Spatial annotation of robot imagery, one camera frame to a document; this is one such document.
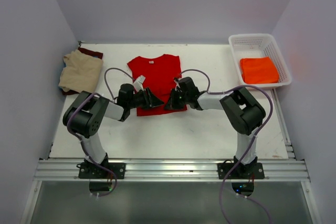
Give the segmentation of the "red t shirt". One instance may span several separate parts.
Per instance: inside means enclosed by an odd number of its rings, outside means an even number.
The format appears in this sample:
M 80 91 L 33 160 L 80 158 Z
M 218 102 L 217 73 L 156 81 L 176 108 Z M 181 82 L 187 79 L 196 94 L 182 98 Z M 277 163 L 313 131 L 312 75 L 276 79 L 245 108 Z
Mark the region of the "red t shirt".
M 176 87 L 174 79 L 181 76 L 179 56 L 163 54 L 153 59 L 138 56 L 127 65 L 134 79 L 144 76 L 143 86 L 167 104 L 171 90 Z

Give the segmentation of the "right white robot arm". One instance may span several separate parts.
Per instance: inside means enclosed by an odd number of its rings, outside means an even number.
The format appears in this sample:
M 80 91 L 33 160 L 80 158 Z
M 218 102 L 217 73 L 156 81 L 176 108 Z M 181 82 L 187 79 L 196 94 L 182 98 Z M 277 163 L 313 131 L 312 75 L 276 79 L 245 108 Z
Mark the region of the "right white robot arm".
M 211 93 L 200 91 L 190 77 L 175 79 L 176 86 L 164 106 L 165 110 L 177 111 L 188 105 L 190 108 L 224 111 L 231 126 L 237 132 L 237 151 L 234 156 L 234 172 L 246 178 L 257 162 L 256 137 L 266 117 L 265 109 L 245 87 L 231 91 Z

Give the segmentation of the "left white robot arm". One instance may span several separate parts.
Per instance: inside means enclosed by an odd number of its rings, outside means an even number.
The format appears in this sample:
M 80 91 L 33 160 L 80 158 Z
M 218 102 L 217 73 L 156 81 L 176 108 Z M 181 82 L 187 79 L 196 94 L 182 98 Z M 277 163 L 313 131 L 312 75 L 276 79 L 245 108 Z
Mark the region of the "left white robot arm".
M 83 91 L 65 112 L 62 123 L 70 134 L 78 138 L 85 160 L 92 163 L 92 174 L 97 178 L 104 178 L 109 172 L 109 165 L 104 162 L 107 153 L 98 135 L 102 120 L 110 118 L 123 122 L 132 109 L 148 110 L 163 104 L 149 88 L 137 91 L 129 83 L 121 85 L 116 102 L 98 93 Z

